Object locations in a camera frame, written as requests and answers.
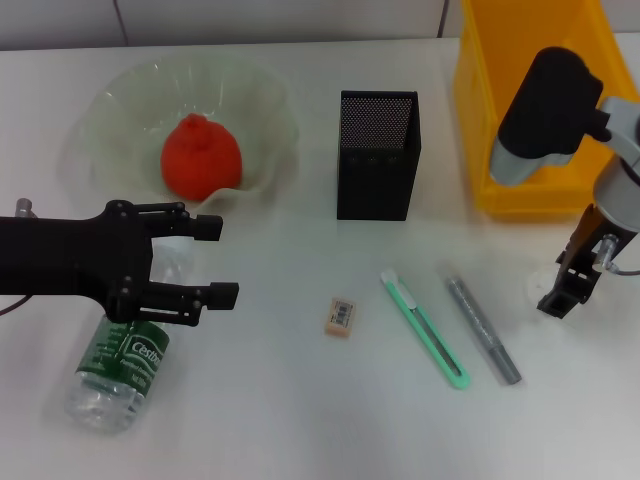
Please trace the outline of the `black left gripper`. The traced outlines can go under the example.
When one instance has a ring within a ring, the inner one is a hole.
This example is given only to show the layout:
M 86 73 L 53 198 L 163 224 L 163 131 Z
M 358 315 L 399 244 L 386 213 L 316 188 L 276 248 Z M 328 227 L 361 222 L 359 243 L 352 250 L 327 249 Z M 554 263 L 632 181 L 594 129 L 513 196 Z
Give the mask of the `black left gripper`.
M 239 284 L 149 283 L 151 237 L 218 241 L 222 229 L 221 216 L 192 217 L 182 202 L 112 200 L 84 220 L 3 217 L 1 293 L 82 296 L 115 323 L 141 308 L 142 321 L 195 327 L 203 309 L 233 310 Z

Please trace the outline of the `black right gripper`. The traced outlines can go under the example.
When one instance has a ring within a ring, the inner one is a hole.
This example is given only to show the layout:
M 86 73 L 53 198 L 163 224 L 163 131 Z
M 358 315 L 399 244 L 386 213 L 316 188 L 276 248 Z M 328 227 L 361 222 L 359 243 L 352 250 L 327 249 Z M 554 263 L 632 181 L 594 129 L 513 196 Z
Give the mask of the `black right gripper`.
M 596 258 L 593 249 L 607 234 L 620 238 L 621 228 L 590 204 L 557 259 L 560 268 L 550 291 L 537 304 L 539 311 L 564 318 L 589 300 L 598 281 L 598 273 L 592 268 Z

